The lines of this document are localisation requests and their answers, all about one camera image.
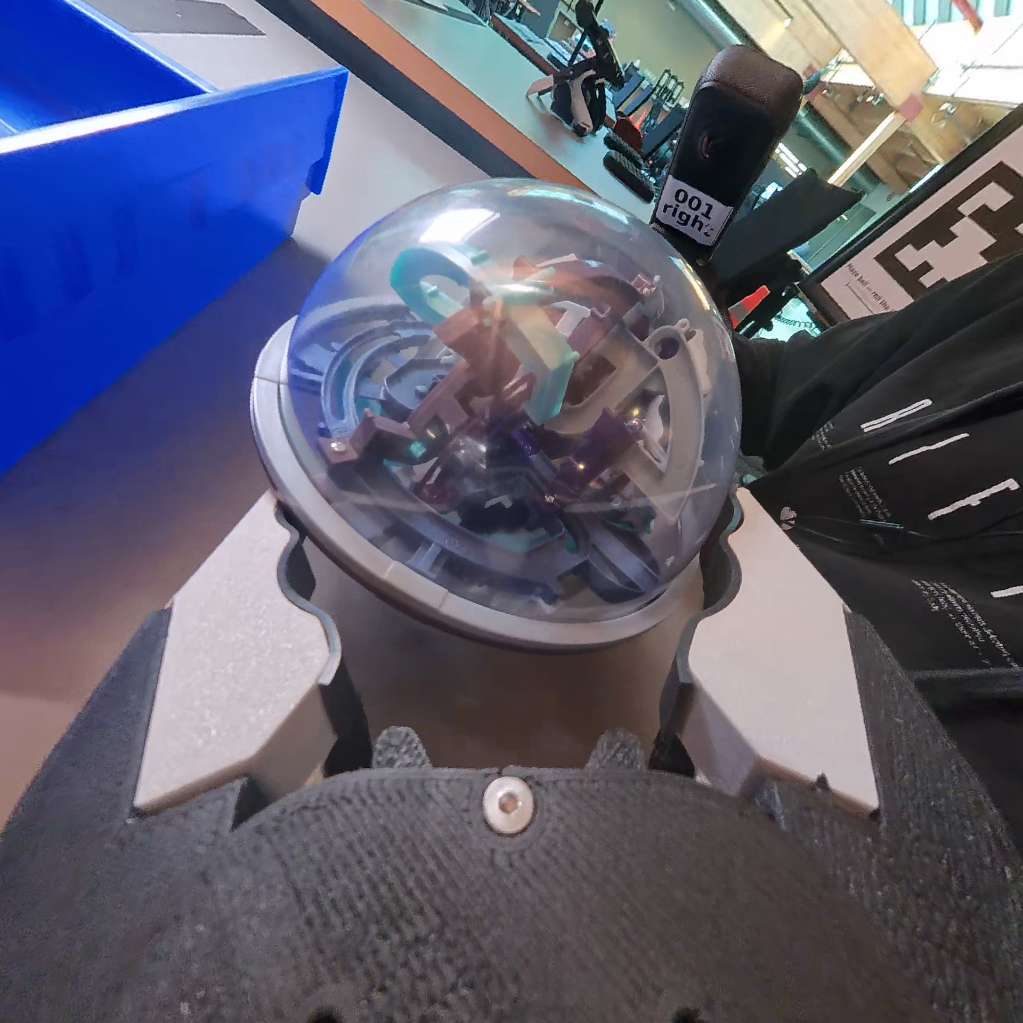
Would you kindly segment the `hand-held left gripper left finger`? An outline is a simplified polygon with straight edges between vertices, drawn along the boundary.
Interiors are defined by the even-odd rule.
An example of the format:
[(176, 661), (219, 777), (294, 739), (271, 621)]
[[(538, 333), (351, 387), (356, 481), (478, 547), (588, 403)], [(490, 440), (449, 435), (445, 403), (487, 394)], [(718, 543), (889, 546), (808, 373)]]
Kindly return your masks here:
[(314, 588), (303, 537), (265, 493), (168, 605), (138, 811), (239, 779), (275, 800), (317, 768), (369, 764), (365, 711)]

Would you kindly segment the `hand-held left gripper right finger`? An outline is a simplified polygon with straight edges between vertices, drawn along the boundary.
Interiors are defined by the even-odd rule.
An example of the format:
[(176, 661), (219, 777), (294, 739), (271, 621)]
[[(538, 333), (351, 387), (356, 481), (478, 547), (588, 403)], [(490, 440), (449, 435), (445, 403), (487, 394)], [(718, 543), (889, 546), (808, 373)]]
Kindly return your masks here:
[(705, 608), (684, 628), (660, 700), (659, 737), (726, 795), (767, 780), (878, 809), (849, 613), (753, 497), (733, 496), (701, 552)]

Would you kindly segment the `clear plastic maze ball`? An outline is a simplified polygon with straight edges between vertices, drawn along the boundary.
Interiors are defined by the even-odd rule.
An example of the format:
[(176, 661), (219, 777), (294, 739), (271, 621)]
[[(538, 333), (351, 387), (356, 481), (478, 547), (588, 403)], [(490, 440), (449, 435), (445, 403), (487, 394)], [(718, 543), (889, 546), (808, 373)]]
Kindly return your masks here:
[(282, 507), (380, 598), (482, 642), (620, 644), (729, 500), (731, 327), (644, 222), (490, 178), (339, 254), (262, 351), (250, 420)]

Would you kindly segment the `blue plastic bin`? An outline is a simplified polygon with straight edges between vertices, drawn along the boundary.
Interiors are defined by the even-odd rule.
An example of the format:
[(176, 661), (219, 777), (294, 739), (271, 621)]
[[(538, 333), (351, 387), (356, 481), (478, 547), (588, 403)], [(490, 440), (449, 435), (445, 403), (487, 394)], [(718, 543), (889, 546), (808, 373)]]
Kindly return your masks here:
[(349, 72), (219, 90), (84, 2), (1, 29), (6, 472), (293, 235)]

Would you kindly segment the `black office chair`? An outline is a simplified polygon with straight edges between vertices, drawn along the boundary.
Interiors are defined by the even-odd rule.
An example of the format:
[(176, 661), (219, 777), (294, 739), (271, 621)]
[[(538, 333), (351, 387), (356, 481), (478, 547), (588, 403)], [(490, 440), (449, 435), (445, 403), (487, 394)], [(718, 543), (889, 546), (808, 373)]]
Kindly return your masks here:
[(796, 280), (790, 251), (805, 244), (851, 210), (863, 194), (828, 183), (807, 170), (724, 230), (709, 262), (712, 293), (722, 312), (762, 287)]

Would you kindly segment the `spare hand-held gripper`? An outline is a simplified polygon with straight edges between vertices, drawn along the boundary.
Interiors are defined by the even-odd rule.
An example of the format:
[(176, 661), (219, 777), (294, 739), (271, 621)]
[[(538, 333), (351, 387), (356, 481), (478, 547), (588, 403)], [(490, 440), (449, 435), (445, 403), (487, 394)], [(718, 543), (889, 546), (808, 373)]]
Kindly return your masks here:
[(599, 16), (603, 4), (576, 3), (579, 39), (567, 66), (537, 80), (526, 93), (528, 99), (548, 97), (549, 112), (580, 139), (595, 135), (607, 124), (615, 124), (613, 93), (625, 85), (611, 31)]

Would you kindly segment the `black backpack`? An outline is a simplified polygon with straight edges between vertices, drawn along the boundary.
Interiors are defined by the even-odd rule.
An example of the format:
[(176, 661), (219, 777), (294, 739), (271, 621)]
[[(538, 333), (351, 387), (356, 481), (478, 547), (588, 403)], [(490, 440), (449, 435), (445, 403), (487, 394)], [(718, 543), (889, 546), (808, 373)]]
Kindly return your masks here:
[(1021, 777), (1021, 406), (771, 474), (759, 499), (927, 701)]

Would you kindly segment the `black-framed marker sign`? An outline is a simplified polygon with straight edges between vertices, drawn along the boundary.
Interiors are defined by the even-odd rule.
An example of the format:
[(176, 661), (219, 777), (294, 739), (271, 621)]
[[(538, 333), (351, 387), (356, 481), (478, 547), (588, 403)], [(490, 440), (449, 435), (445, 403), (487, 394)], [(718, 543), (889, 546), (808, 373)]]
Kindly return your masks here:
[(1022, 247), (1022, 109), (929, 174), (801, 286), (829, 323), (896, 311)]

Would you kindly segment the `long pale desk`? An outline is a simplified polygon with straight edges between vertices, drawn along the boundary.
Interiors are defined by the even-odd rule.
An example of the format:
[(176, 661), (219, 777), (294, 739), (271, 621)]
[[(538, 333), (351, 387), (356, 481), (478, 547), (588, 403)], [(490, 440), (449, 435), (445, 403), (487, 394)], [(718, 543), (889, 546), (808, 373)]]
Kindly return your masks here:
[(314, 6), (344, 48), (339, 61), (492, 176), (585, 189), (648, 219), (604, 166), (598, 137), (573, 135), (528, 88), (540, 76), (493, 30), (413, 2)]

